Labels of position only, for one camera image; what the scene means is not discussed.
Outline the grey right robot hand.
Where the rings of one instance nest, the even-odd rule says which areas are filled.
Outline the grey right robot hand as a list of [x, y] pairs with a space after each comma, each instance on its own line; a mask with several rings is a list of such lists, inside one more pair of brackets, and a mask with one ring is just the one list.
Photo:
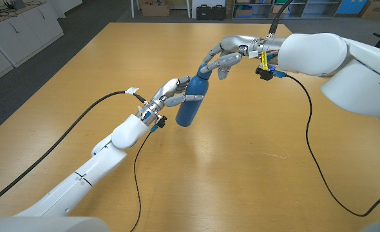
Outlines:
[[225, 79], [232, 66], [238, 64], [243, 56], [258, 48], [258, 40], [258, 37], [246, 35], [224, 37], [207, 53], [199, 72], [205, 74], [217, 69], [219, 80]]

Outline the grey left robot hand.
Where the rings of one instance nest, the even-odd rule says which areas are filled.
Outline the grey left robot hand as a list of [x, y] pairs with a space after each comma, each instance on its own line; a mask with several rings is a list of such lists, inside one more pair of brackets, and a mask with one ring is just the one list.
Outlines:
[[184, 93], [190, 80], [190, 76], [184, 76], [167, 81], [152, 97], [149, 106], [161, 110], [164, 106], [172, 107], [183, 102], [201, 101], [204, 94]]

